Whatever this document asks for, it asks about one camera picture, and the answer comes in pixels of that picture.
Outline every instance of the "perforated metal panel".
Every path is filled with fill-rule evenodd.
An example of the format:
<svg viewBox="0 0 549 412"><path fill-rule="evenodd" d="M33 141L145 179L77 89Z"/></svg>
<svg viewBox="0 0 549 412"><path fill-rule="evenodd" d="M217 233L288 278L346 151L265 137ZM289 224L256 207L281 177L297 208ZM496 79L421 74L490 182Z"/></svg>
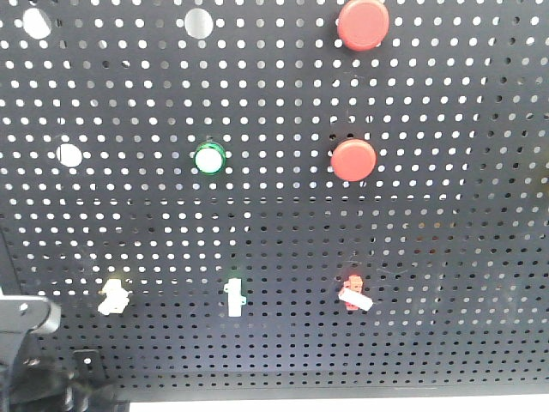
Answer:
<svg viewBox="0 0 549 412"><path fill-rule="evenodd" d="M129 400L547 390L549 3L388 0L363 53L342 4L0 6L0 224L24 293L63 306L44 355L99 349ZM329 167L347 136L378 152L364 182ZM351 273L368 313L337 299ZM123 315L97 312L109 277Z"/></svg>

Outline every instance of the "green pilot lamp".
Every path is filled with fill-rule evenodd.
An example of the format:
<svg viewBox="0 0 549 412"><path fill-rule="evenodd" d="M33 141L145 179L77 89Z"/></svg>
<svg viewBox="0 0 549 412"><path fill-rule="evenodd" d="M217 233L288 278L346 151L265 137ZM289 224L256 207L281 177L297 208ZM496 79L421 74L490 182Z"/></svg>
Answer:
<svg viewBox="0 0 549 412"><path fill-rule="evenodd" d="M225 166L225 161L225 149L216 142L204 142L196 148L195 165L204 174L220 172Z"/></svg>

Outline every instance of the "red button cap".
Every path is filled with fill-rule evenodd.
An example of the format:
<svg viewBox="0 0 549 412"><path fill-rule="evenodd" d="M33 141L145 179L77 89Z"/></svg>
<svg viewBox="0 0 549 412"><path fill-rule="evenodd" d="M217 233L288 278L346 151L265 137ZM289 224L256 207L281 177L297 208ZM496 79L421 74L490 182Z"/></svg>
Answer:
<svg viewBox="0 0 549 412"><path fill-rule="evenodd" d="M337 32L351 50L376 47L389 31L389 12L378 0L350 0L341 10Z"/></svg>
<svg viewBox="0 0 549 412"><path fill-rule="evenodd" d="M335 175L349 182L365 179L373 172L377 156L374 148L366 141L349 139L335 148L332 167Z"/></svg>

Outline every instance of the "pegboard hole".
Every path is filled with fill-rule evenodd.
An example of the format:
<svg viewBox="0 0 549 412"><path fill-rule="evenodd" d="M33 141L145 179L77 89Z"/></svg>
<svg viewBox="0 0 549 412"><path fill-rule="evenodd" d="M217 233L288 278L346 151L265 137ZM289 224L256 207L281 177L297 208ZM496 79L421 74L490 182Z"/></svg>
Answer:
<svg viewBox="0 0 549 412"><path fill-rule="evenodd" d="M214 31L214 19L204 9L191 9L185 16L184 26L190 37L206 39Z"/></svg>
<svg viewBox="0 0 549 412"><path fill-rule="evenodd" d="M23 13L23 30L33 39L45 39L51 33L50 17L42 9L28 9Z"/></svg>
<svg viewBox="0 0 549 412"><path fill-rule="evenodd" d="M78 167L82 163L82 152L74 144L64 143L57 148L56 157L66 167Z"/></svg>

